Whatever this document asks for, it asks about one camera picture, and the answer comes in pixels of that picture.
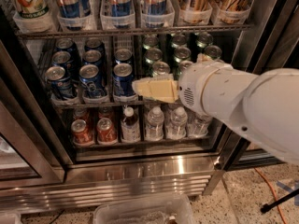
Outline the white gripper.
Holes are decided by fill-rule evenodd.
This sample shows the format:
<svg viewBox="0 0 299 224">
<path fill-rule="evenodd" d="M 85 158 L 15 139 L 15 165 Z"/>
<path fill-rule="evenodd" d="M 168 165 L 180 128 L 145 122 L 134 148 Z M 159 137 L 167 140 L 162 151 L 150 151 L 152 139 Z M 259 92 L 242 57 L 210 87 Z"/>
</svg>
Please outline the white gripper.
<svg viewBox="0 0 299 224">
<path fill-rule="evenodd" d="M 205 114 L 202 95 L 209 78 L 223 68 L 231 68 L 231 65 L 212 61 L 203 53 L 197 55 L 196 61 L 182 72 L 178 82 L 172 74 L 159 75 L 135 80 L 132 88 L 139 96 L 165 103 L 174 103 L 179 96 L 182 104 L 191 111 Z"/>
</svg>

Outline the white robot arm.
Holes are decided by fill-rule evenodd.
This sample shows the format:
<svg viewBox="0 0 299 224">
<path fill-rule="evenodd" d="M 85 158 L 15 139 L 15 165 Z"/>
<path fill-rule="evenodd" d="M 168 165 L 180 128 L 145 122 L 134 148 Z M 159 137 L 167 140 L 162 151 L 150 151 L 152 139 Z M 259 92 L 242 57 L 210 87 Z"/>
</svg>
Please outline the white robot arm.
<svg viewBox="0 0 299 224">
<path fill-rule="evenodd" d="M 180 100 L 209 115 L 281 161 L 299 164 L 299 70 L 280 68 L 261 75 L 228 63 L 203 61 L 172 75 L 145 77 L 136 94 L 165 103 Z"/>
</svg>

